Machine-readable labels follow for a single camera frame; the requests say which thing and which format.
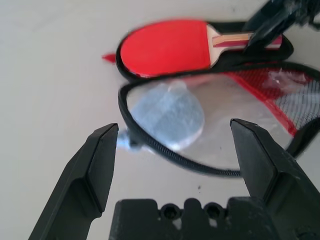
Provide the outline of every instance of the plastic wrapping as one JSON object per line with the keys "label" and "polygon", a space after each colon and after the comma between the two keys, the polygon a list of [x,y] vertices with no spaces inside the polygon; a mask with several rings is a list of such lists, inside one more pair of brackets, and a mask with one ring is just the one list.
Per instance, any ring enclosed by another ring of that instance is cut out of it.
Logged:
{"label": "plastic wrapping", "polygon": [[[179,94],[183,96],[179,101],[170,100],[179,99]],[[282,147],[291,140],[262,102],[224,74],[152,82],[134,88],[127,102],[135,121],[152,137],[179,154],[209,166],[239,167],[229,126],[232,118],[265,128]],[[164,112],[171,118],[164,117]]]}
{"label": "plastic wrapping", "polygon": [[286,94],[298,92],[305,86],[307,79],[304,73],[291,71],[270,71],[267,80],[263,83],[264,88],[280,89]]}

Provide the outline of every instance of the red fabric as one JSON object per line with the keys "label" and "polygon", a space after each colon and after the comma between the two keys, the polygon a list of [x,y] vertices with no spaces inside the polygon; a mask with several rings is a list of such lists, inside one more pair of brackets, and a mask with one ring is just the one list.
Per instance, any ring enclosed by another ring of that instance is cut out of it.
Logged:
{"label": "red fabric", "polygon": [[116,54],[115,53],[109,53],[102,56],[102,59],[114,64],[116,62]]}
{"label": "red fabric", "polygon": [[264,82],[269,78],[269,72],[278,72],[280,70],[280,68],[261,68],[228,72],[226,74],[233,78],[243,88],[248,90],[258,100],[263,102],[276,119],[286,128],[286,130],[294,136],[297,132],[296,126],[275,104],[275,100],[284,96],[286,93],[281,91],[279,88],[266,88],[263,86]]}

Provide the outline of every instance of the white table surface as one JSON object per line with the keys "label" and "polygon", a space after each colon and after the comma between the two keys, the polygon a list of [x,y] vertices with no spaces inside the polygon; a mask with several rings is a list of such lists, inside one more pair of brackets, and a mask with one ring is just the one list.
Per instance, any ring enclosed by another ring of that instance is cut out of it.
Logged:
{"label": "white table surface", "polygon": [[[118,89],[126,80],[101,60],[127,31],[173,17],[245,20],[264,0],[1,0],[0,239],[27,239],[66,163],[93,130],[124,121]],[[320,34],[293,27],[290,60],[319,68]],[[317,145],[300,164],[319,186]],[[247,196],[242,179],[208,177],[149,152],[116,153],[105,213],[89,240],[109,236],[115,204],[152,198],[159,206],[197,198],[226,205]]]}

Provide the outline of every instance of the mesh pocket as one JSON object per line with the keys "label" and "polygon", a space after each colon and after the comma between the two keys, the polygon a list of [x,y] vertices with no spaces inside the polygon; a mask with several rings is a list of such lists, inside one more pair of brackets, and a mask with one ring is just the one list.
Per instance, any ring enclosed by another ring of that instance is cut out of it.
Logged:
{"label": "mesh pocket", "polygon": [[[267,85],[270,73],[282,73],[284,76],[287,74],[290,80],[287,79],[286,84],[291,84],[289,86],[291,88],[284,87],[278,79],[276,80],[278,85]],[[227,74],[262,101],[293,136],[305,124],[320,117],[320,82],[304,72],[262,68]]]}

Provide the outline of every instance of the wooden paddle handle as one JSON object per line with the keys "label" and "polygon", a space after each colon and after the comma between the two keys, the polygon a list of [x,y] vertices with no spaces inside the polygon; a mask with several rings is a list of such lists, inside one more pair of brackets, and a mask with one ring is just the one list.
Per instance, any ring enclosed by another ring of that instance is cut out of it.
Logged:
{"label": "wooden paddle handle", "polygon": [[[246,32],[239,34],[220,35],[212,38],[212,44],[214,48],[245,47],[252,34],[252,32]],[[279,36],[267,47],[278,49],[281,43],[282,36]]]}

